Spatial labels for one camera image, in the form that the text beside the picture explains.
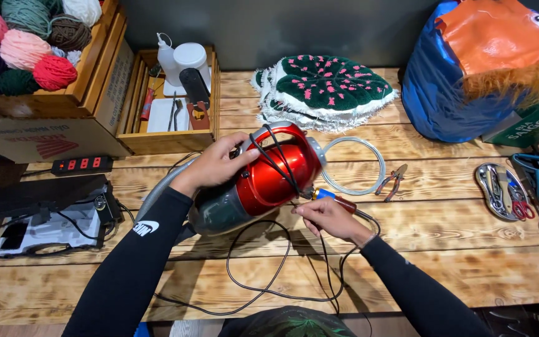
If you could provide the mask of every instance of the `green leaf rug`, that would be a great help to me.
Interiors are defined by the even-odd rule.
[[[261,95],[260,121],[289,120],[323,132],[359,126],[398,97],[371,69],[334,56],[284,57],[256,71],[251,85]]]

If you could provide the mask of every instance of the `power strip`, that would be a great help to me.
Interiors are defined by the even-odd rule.
[[[53,162],[51,173],[55,176],[103,173],[111,171],[114,160],[109,156],[62,159]]]

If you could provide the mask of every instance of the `googly eye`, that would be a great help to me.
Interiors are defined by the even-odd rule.
[[[539,14],[538,13],[531,14],[529,18],[532,20],[533,23],[535,23],[539,27]]]

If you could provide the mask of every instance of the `black arm sleeve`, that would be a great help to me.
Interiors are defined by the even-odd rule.
[[[191,204],[169,187],[159,196],[97,268],[63,336],[134,335]]]
[[[467,305],[379,237],[361,254],[421,336],[491,336]]]

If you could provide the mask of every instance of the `wrist bracelet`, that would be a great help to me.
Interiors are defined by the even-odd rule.
[[[367,238],[367,240],[363,241],[363,244],[359,246],[359,249],[363,249],[363,247],[367,246],[367,244],[370,243],[373,239],[375,239],[376,236],[378,236],[377,233],[371,234],[370,237]]]

